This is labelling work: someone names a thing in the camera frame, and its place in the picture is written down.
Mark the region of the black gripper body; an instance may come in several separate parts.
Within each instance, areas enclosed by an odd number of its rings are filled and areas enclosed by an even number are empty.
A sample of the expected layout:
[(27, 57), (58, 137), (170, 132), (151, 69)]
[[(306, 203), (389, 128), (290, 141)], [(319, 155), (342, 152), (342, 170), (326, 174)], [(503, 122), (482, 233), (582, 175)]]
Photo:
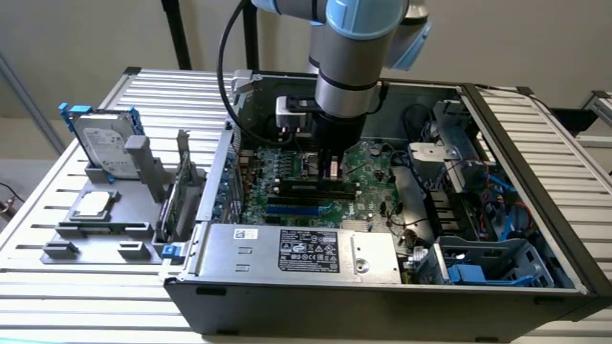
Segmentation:
[(359, 140), (363, 115), (338, 118), (327, 113), (313, 114), (311, 137), (330, 155), (339, 156)]

